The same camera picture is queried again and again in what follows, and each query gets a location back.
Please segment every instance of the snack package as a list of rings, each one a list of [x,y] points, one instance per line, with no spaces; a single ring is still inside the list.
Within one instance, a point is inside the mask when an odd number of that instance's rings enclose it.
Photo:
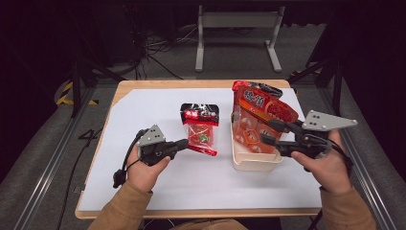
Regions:
[[[180,115],[188,135],[188,149],[216,156],[218,106],[216,104],[183,103]]]
[[[233,85],[234,106],[232,130],[234,139],[253,153],[273,153],[274,147],[263,144],[259,137],[266,134],[279,140],[282,136],[267,126],[270,120],[296,122],[299,115],[288,104],[279,100],[282,91],[278,88],[238,80]]]

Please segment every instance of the wrist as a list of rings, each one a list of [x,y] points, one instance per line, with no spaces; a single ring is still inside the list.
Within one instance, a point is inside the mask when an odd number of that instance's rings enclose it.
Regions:
[[[127,180],[125,183],[128,187],[130,187],[132,190],[137,191],[138,193],[152,194],[151,190],[146,191],[146,189],[140,188],[140,186],[138,186],[136,183],[132,183],[130,180]]]
[[[326,188],[325,186],[320,187],[322,190],[330,193],[330,194],[345,194],[348,191],[350,191],[352,189],[352,185],[350,183],[345,184],[345,185],[341,185],[341,186],[336,186],[336,187],[328,187]]]
[[[145,193],[150,193],[152,190],[152,188],[150,188],[150,186],[142,180],[127,179],[127,182],[130,183],[132,187],[135,187]]]

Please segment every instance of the hand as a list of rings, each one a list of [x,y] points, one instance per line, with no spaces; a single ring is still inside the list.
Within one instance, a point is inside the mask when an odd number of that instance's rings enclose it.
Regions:
[[[332,130],[328,138],[343,148],[338,130]],[[344,163],[343,156],[332,149],[325,157],[321,159],[312,159],[303,153],[294,151],[292,157],[313,173],[314,178],[323,186],[323,188],[334,194],[341,194],[351,189],[349,175]]]
[[[137,147],[134,146],[128,157],[127,166],[137,160],[138,151]],[[150,192],[155,186],[158,175],[167,167],[169,161],[170,157],[167,156],[151,167],[144,164],[142,161],[138,161],[128,169],[127,180],[138,189],[144,192]]]

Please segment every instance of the white tabletop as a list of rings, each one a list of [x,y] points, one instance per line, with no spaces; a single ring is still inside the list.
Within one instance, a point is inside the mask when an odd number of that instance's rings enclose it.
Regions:
[[[284,88],[281,100],[298,112],[300,120],[305,118],[293,89]],[[320,185],[291,158],[284,158],[272,172],[241,172],[234,168],[231,88],[171,88],[134,89],[111,108],[79,212],[98,212],[117,192],[113,189],[113,173],[122,166],[140,129],[156,124],[167,141],[186,138],[179,113],[183,103],[219,106],[218,155],[179,151],[158,178],[148,210],[321,207]],[[283,138],[293,140],[293,134]]]

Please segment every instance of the tan sleeve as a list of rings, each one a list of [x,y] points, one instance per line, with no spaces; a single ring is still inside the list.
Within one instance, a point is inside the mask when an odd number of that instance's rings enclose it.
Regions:
[[[328,230],[376,229],[370,209],[353,187],[344,194],[332,194],[321,189],[321,196],[323,217]]]
[[[170,230],[222,230],[222,229],[233,229],[233,230],[248,230],[241,223],[235,219],[217,219],[217,220],[203,220],[196,219],[190,222],[186,222],[170,228]]]
[[[151,193],[125,182],[88,229],[137,229],[151,197]]]

